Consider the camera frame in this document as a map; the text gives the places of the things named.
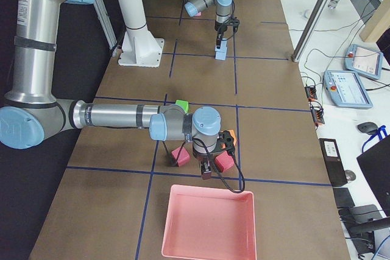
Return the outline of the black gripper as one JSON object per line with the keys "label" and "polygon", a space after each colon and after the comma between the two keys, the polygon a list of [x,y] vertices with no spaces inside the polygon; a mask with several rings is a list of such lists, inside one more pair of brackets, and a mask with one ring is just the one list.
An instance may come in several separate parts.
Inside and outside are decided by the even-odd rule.
{"label": "black gripper", "polygon": [[224,131],[214,136],[198,134],[193,138],[193,155],[200,161],[200,171],[203,180],[209,180],[212,176],[212,163],[215,158],[226,151],[235,162],[235,146],[230,146],[224,139]]}
{"label": "black gripper", "polygon": [[224,32],[228,29],[228,27],[232,27],[233,33],[232,35],[236,34],[238,31],[240,25],[240,21],[237,17],[230,17],[223,23],[215,22],[214,24],[214,29],[217,32],[216,36],[216,49],[221,48],[221,43],[222,43],[222,36]]}

